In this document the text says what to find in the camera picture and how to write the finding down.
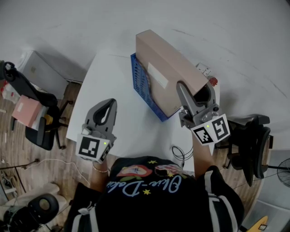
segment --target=person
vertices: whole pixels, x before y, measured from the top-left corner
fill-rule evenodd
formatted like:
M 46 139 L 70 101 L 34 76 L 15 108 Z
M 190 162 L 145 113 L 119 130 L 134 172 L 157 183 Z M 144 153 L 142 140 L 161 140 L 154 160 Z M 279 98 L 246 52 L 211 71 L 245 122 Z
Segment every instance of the person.
M 152 156 L 119 158 L 110 176 L 106 162 L 93 163 L 90 188 L 78 184 L 64 231 L 238 231 L 242 201 L 194 135 L 193 159 L 195 177 Z

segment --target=white wall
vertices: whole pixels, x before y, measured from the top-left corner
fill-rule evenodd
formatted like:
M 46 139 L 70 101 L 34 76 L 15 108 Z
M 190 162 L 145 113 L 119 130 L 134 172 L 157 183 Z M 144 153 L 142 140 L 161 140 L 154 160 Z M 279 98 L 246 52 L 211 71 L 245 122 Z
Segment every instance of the white wall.
M 0 57 L 34 48 L 82 78 L 96 53 L 129 57 L 152 29 L 213 70 L 228 115 L 268 115 L 274 147 L 290 149 L 289 26 L 285 0 L 2 0 Z
M 290 159 L 290 150 L 272 151 L 269 165 L 279 166 L 286 159 Z M 268 169 L 265 176 L 276 173 L 276 169 Z M 290 188 L 281 183 L 277 175 L 264 179 L 258 202 L 249 217 L 243 222 L 243 226 L 250 228 L 266 215 L 269 217 L 267 223 L 269 227 L 266 231 L 280 232 L 290 220 Z

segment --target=black office chair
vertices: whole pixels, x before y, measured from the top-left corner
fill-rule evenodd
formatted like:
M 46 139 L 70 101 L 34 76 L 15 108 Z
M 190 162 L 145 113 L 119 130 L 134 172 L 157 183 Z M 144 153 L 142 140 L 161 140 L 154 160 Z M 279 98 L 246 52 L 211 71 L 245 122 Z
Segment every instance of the black office chair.
M 57 99 L 53 94 L 37 91 L 34 86 L 27 80 L 27 78 L 15 68 L 11 62 L 0 61 L 0 80 L 5 79 L 19 95 L 25 95 L 29 98 L 39 101 L 43 106 L 48 107 L 47 114 L 53 118 L 50 125 L 46 125 L 46 119 L 41 117 L 39 122 L 39 129 L 34 130 L 30 127 L 25 128 L 25 137 L 37 146 L 51 150 L 53 147 L 54 137 L 59 149 L 65 149 L 66 146 L 60 145 L 58 129 L 61 126 L 68 127 L 68 125 L 60 123 L 59 119 L 66 120 L 61 117 L 65 107 L 68 104 L 73 104 L 72 101 L 66 101 L 59 109 L 57 106 Z M 11 129 L 14 129 L 16 119 L 11 118 Z
M 263 151 L 270 135 L 270 128 L 263 126 L 269 124 L 270 119 L 267 116 L 256 115 L 252 121 L 241 125 L 228 121 L 231 135 L 228 138 L 229 146 L 216 147 L 217 149 L 228 148 L 227 157 L 229 163 L 236 170 L 243 170 L 246 181 L 252 186 L 253 175 L 257 178 L 264 178 L 263 173 L 267 170 L 262 165 Z M 238 146 L 238 152 L 232 153 L 232 145 Z

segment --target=pink box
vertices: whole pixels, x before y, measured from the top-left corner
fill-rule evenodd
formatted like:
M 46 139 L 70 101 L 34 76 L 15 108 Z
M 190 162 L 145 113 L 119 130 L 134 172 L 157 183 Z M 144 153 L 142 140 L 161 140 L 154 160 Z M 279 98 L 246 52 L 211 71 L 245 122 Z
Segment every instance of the pink box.
M 32 127 L 40 108 L 39 101 L 22 95 L 15 106 L 12 116 L 22 124 Z

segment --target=cardboard box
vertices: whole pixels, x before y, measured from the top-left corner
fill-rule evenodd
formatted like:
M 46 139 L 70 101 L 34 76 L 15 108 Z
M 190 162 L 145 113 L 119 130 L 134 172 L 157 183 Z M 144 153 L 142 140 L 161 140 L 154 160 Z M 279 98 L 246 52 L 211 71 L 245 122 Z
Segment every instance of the cardboard box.
M 19 101 L 15 106 L 12 116 L 22 124 L 28 127 L 32 127 L 33 122 L 35 121 L 40 109 L 41 104 L 39 101 L 21 95 Z
M 192 95 L 208 82 L 188 59 L 152 30 L 136 35 L 136 57 L 149 74 L 154 101 L 168 117 L 181 107 L 178 81 L 183 81 Z

